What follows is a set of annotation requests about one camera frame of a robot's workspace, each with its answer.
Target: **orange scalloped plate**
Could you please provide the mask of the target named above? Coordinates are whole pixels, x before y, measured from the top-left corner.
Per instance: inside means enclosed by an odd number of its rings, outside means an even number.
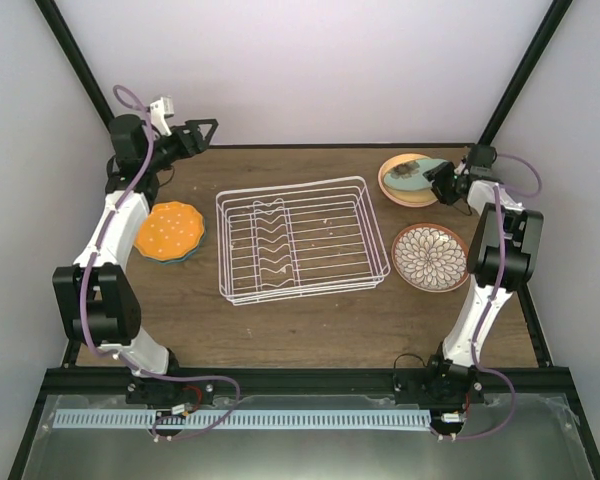
[[[134,245],[143,256],[168,262],[198,248],[203,236],[204,218],[193,206],[159,203],[140,227]]]

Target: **black metal frame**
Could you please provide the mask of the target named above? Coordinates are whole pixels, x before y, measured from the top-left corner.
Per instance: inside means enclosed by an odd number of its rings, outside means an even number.
[[[507,114],[520,94],[533,68],[540,59],[545,47],[556,31],[572,0],[553,0],[538,31],[522,58],[513,78],[502,96],[489,123],[485,127],[479,143],[490,144],[504,123]],[[107,125],[113,119],[98,83],[82,56],[60,10],[54,0],[36,0],[58,43],[73,66],[102,121]],[[216,148],[442,148],[465,147],[467,143],[424,143],[424,144],[331,144],[331,145],[232,145]],[[568,368],[555,367],[547,347],[542,328],[536,314],[527,285],[518,291],[518,298],[534,348],[538,366],[542,368],[502,369],[521,393],[563,393],[571,410],[579,417],[578,432],[585,446],[591,469],[600,480],[600,455],[591,434],[589,424],[582,409],[578,393]],[[47,370],[39,396],[27,425],[22,443],[16,455],[9,479],[22,477],[29,451],[38,427],[44,402],[48,395],[127,395],[128,386],[133,381],[125,367],[78,367],[76,360],[80,343],[69,341],[62,366]],[[241,385],[245,396],[251,395],[395,395],[400,403],[413,402],[409,393],[394,391],[394,372],[392,369],[246,369],[246,368],[181,368],[182,376],[227,375],[235,378]],[[424,369],[399,369],[396,373],[401,384],[424,377]],[[506,387],[498,379],[479,374],[483,385],[482,393],[505,392]],[[231,395],[229,387],[218,384],[215,393]],[[436,405],[424,405],[422,408]]]

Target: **beige plate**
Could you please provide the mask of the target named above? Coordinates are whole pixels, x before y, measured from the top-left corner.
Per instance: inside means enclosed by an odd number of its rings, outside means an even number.
[[[467,272],[467,246],[451,230],[419,223],[405,228],[393,242],[391,258],[400,276],[425,292],[450,292]]]
[[[383,193],[389,197],[390,200],[397,203],[398,205],[402,205],[403,207],[427,207],[432,205],[438,201],[433,192],[426,188],[424,190],[418,190],[415,192],[401,192],[399,190],[395,190],[393,188],[387,187],[382,179],[385,174],[389,172],[396,165],[400,165],[403,163],[413,162],[420,158],[430,158],[426,155],[422,155],[420,153],[404,153],[402,155],[397,155],[395,157],[390,158],[386,162],[382,164],[380,170],[378,170],[378,183],[380,184],[380,188]]]

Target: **decorated ceramic plate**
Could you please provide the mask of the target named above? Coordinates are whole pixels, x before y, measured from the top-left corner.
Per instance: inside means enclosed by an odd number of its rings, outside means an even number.
[[[393,242],[393,264],[408,283],[426,292],[449,292],[468,278],[467,246],[432,223],[405,228]]]
[[[204,233],[204,219],[193,206],[159,203],[140,227],[134,245],[147,258],[172,263],[195,252]]]
[[[391,188],[384,181],[387,173],[400,166],[407,166],[410,163],[417,165],[418,160],[430,160],[429,157],[419,153],[404,153],[396,157],[392,157],[380,167],[378,170],[378,184],[382,192],[392,201],[403,207],[426,207],[438,201],[430,188],[424,188],[417,191],[403,192]]]

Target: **flower pattern plate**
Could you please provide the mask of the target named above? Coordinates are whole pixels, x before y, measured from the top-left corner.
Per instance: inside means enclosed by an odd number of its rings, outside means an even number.
[[[462,285],[467,246],[451,230],[431,223],[405,228],[393,242],[393,264],[408,283],[426,292],[449,292]]]

